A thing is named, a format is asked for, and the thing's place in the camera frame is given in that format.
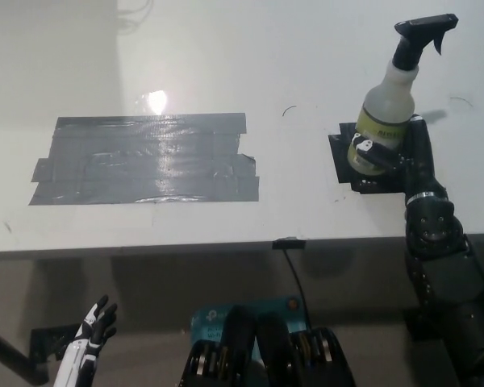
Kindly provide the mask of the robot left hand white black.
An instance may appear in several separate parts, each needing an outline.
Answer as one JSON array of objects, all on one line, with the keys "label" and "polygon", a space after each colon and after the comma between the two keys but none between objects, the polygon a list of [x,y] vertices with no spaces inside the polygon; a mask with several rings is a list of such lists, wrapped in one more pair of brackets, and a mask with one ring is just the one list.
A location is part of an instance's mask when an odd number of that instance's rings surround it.
[{"label": "robot left hand white black", "polygon": [[98,366],[100,352],[116,333],[117,304],[107,305],[103,295],[90,308],[66,347],[57,371],[54,387],[90,387]]}]

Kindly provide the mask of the robot right hand white black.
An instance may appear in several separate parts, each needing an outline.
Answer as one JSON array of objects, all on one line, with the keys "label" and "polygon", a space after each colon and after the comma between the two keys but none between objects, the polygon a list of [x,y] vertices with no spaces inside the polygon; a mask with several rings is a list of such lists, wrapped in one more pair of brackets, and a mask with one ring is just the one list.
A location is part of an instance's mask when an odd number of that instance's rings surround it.
[{"label": "robot right hand white black", "polygon": [[446,201],[446,188],[435,175],[432,145],[422,116],[415,114],[407,124],[407,133],[398,150],[355,134],[350,143],[357,156],[381,170],[378,175],[361,177],[357,183],[363,194],[405,193],[407,204],[425,197]]}]

